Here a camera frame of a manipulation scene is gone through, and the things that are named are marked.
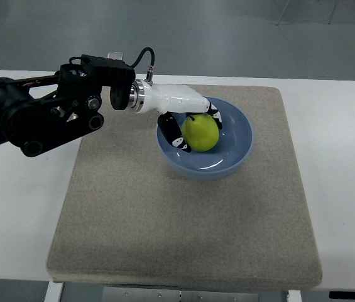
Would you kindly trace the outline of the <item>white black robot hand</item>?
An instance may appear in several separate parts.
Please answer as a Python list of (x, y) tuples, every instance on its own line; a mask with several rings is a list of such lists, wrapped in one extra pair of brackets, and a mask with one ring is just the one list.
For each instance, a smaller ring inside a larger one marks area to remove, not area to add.
[(135, 113), (146, 113), (156, 110), (158, 127), (167, 142), (185, 152), (193, 149), (184, 140), (182, 124), (188, 115), (207, 113), (222, 129), (222, 118), (219, 110), (210, 101), (192, 88), (184, 85), (149, 84), (146, 81), (135, 81), (132, 85), (128, 109)]

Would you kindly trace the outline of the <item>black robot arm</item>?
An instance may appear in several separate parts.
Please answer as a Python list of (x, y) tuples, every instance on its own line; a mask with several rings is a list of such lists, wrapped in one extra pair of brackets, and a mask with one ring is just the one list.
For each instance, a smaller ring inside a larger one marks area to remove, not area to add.
[(134, 67), (90, 55), (79, 60), (70, 58), (49, 76), (0, 77), (0, 145), (10, 142), (36, 157), (100, 129), (103, 87), (110, 87), (114, 109), (126, 109)]

